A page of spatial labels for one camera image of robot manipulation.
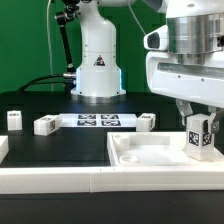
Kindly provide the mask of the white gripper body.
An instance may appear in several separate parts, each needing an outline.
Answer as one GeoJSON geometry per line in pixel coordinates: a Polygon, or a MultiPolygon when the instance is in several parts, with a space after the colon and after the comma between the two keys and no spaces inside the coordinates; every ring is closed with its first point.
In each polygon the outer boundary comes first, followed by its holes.
{"type": "Polygon", "coordinates": [[[224,108],[224,51],[207,54],[204,65],[178,64],[171,54],[151,51],[146,75],[152,93],[224,108]]]}

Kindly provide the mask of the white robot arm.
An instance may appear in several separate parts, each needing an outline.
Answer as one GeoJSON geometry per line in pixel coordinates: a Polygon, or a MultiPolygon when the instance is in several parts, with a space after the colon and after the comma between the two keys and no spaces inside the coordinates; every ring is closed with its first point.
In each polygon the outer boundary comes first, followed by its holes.
{"type": "MultiPolygon", "coordinates": [[[[208,130],[216,133],[224,117],[224,0],[143,0],[166,24],[144,36],[147,84],[153,93],[176,100],[184,119],[192,102],[209,108],[208,130]]],[[[116,65],[116,28],[100,6],[121,7],[136,0],[81,0],[82,63],[76,97],[109,101],[123,93],[116,65]]]]}

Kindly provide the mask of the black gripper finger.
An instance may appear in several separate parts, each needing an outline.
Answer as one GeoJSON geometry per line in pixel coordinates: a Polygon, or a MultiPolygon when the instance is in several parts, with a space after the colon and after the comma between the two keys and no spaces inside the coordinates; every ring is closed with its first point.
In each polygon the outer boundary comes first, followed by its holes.
{"type": "Polygon", "coordinates": [[[190,102],[182,99],[177,99],[176,106],[182,117],[182,125],[185,126],[187,123],[187,118],[193,114],[190,102]]]}
{"type": "Polygon", "coordinates": [[[224,116],[224,108],[209,106],[208,111],[210,112],[209,116],[209,132],[216,134],[219,131],[219,122],[224,116]]]}

